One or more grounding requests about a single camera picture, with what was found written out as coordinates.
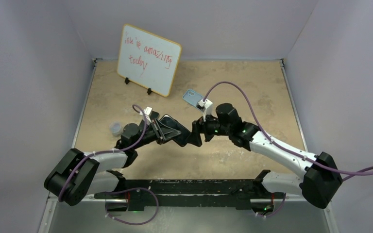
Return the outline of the bare black phone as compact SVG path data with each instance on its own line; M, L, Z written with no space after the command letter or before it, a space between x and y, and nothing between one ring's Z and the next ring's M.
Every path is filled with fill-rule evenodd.
M149 116L150 121L159 118L159 115L160 114L158 112L152 111L151 114L150 114L150 116Z

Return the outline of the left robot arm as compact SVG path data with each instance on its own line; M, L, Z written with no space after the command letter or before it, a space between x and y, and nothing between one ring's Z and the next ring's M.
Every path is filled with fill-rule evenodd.
M44 188L70 206L77 205L88 194L99 192L121 198L125 185L110 170L130 166L137 158L137 148L151 142L165 144L182 133L156 119L143 128L135 123L127 124L116 147L110 150L85 153L70 149L47 176Z

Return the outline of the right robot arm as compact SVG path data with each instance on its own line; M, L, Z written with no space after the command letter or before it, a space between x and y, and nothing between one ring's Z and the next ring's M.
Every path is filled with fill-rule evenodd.
M292 171L292 174L261 172L253 184L258 197L275 192L295 194L324 209L342 185L341 175L335 172L336 163L328 153L315 155L264 134L259 126L242 121L230 103L219 105L216 116L211 115L211 101L200 100L196 106L203 116L192 123L190 144L200 147L214 136L227 136L235 146L264 155Z

